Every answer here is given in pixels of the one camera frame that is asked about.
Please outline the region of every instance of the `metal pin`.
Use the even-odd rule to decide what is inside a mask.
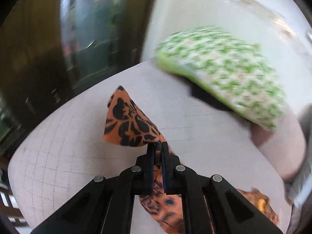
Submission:
[[[213,175],[213,180],[215,181],[215,182],[220,182],[220,181],[222,181],[222,177],[220,176],[220,175]]]
[[[104,180],[104,177],[102,175],[96,175],[93,178],[94,182],[102,182]]]
[[[141,167],[135,165],[135,166],[132,166],[131,167],[131,170],[134,172],[134,173],[138,173],[141,171]]]
[[[176,166],[176,170],[177,170],[178,172],[183,172],[183,171],[185,171],[185,166],[184,166],[184,165],[177,165],[177,166]]]

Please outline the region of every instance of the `orange patterned cloth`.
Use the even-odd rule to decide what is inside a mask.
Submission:
[[[119,86],[108,102],[104,140],[123,146],[140,147],[154,143],[156,147],[154,165],[154,189],[152,195],[140,196],[145,210],[168,234],[184,233],[182,200],[180,195],[166,195],[163,190],[161,172],[162,142],[166,141],[156,125],[133,102],[122,86]],[[245,197],[249,193],[239,191]],[[255,194],[246,197],[249,201]]]
[[[253,189],[251,192],[245,192],[239,189],[236,189],[241,195],[243,195],[252,205],[254,205],[258,210],[260,210],[269,220],[278,225],[280,222],[278,215],[273,211],[269,204],[269,197]]]

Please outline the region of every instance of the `white table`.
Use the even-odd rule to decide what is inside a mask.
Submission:
[[[234,187],[266,194],[285,233],[291,206],[282,179],[253,146],[248,128],[230,114],[189,96],[174,76],[143,62],[91,87],[61,106],[35,128],[8,169],[13,194],[34,228],[87,184],[94,175],[118,175],[135,164],[146,147],[103,141],[107,101],[122,85],[187,166],[198,174],[220,174]],[[132,234],[163,233],[135,201]]]

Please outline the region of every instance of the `wooden door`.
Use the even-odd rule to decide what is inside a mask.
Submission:
[[[71,97],[60,0],[19,0],[0,28],[0,90],[26,131]]]

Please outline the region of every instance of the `green patterned cloth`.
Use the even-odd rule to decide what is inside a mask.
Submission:
[[[277,127],[285,93],[259,46],[204,26],[170,35],[157,58],[161,69],[189,78],[246,119],[266,130]]]

